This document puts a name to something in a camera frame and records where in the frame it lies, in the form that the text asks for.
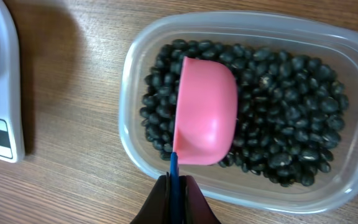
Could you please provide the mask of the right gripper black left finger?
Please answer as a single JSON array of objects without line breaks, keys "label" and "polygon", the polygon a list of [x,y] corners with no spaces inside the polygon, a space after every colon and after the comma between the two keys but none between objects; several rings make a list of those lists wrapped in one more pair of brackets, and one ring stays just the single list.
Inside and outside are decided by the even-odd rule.
[{"label": "right gripper black left finger", "polygon": [[131,224],[170,223],[170,178],[161,175]]}]

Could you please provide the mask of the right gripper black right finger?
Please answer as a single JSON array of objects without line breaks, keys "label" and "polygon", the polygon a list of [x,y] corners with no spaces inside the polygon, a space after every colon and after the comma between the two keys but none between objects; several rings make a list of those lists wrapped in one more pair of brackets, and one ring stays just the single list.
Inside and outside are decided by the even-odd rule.
[{"label": "right gripper black right finger", "polygon": [[213,213],[194,177],[180,176],[185,224],[221,224]]}]

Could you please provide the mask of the pink scoop with blue handle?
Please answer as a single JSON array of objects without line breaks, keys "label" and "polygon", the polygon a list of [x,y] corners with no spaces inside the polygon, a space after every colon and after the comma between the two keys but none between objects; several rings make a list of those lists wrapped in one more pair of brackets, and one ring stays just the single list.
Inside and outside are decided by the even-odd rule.
[{"label": "pink scoop with blue handle", "polygon": [[234,139],[237,85],[221,63],[185,57],[180,73],[173,152],[170,158],[170,222],[183,222],[180,165],[222,160]]}]

